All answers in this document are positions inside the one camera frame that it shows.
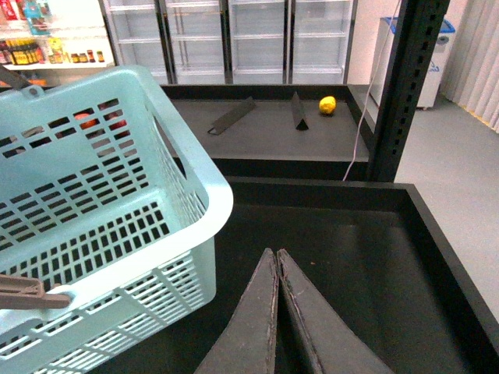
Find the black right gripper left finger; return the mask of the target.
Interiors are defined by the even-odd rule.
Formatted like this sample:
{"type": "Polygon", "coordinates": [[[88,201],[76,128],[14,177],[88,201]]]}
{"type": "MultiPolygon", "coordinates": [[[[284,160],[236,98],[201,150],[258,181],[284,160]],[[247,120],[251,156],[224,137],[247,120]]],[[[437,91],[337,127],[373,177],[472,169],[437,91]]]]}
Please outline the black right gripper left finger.
{"type": "Polygon", "coordinates": [[[273,373],[278,296],[276,256],[271,249],[265,249],[228,325],[196,372],[273,373]]]}

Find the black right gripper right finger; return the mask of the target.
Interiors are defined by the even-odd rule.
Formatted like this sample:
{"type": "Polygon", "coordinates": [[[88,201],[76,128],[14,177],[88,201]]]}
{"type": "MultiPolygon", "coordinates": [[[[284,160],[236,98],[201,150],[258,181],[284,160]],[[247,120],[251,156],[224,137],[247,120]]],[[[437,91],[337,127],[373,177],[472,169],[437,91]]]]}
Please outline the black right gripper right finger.
{"type": "Polygon", "coordinates": [[[277,252],[292,336],[308,373],[391,373],[345,323],[285,249],[277,252]]]}

